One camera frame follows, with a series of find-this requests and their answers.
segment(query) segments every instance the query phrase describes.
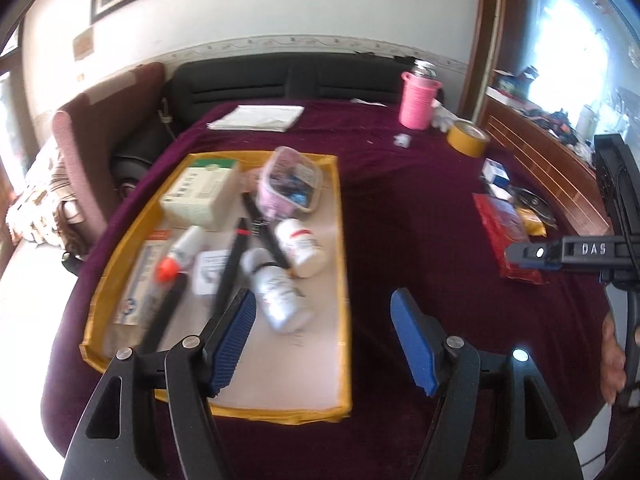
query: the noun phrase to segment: wooden cabinet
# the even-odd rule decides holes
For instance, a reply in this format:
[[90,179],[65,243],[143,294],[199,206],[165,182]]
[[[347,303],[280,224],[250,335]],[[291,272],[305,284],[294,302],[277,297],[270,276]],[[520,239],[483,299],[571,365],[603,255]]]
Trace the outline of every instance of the wooden cabinet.
[[579,235],[610,232],[593,171],[550,133],[511,107],[485,98],[479,126],[513,153],[552,195]]

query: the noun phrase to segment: hand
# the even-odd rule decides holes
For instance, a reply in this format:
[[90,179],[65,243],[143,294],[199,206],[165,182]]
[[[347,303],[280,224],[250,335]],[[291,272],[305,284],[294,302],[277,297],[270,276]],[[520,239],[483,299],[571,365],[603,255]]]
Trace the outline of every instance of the hand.
[[600,361],[600,391],[608,404],[616,402],[616,395],[625,387],[625,353],[616,342],[615,325],[611,314],[602,322],[602,360]]

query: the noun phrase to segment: table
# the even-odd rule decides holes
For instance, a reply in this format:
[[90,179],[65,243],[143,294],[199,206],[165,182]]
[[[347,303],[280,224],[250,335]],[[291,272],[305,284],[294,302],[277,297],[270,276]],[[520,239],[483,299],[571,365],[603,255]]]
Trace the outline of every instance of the table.
[[[604,403],[600,325],[608,307],[595,277],[545,274],[542,286],[500,279],[472,200],[473,192],[482,192],[482,159],[456,152],[433,131],[411,133],[407,149],[394,146],[393,137],[407,132],[398,125],[396,107],[304,105],[304,114],[286,134],[212,132],[206,123],[235,104],[212,110],[178,137],[117,210],[82,269],[52,350],[42,414],[56,448],[64,452],[68,447],[99,379],[78,352],[92,293],[111,251],[144,203],[187,153],[272,150],[283,144],[338,156],[353,317],[353,412],[338,424],[297,427],[218,418],[236,478],[409,477],[434,402],[413,385],[390,322],[389,298],[400,286],[447,333],[478,349],[529,350],[568,427],[580,435]],[[487,155],[502,162],[516,184],[536,190],[500,146]],[[560,224],[570,231],[564,219]],[[489,403],[481,396],[467,478],[482,463]],[[158,412],[160,432],[167,435],[168,410],[161,405]],[[175,472],[175,449],[166,439],[163,445]]]

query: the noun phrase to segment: white wall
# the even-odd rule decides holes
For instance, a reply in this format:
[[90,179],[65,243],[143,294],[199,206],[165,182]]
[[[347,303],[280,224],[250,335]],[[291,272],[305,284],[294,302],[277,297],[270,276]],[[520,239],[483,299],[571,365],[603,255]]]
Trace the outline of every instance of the white wall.
[[[90,24],[90,0],[37,0],[24,29],[32,116],[98,78],[167,52],[268,34],[350,36],[407,45],[468,63],[478,0],[137,0],[94,26],[95,54],[74,63],[72,39]],[[84,81],[78,82],[78,74]],[[450,77],[457,105],[463,75]]]

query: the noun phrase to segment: tape roll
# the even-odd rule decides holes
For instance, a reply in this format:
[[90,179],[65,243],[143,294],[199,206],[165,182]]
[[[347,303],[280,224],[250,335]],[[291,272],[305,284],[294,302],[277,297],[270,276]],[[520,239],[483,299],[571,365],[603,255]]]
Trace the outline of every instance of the tape roll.
[[460,153],[482,156],[491,137],[469,121],[456,121],[447,134],[447,142]]

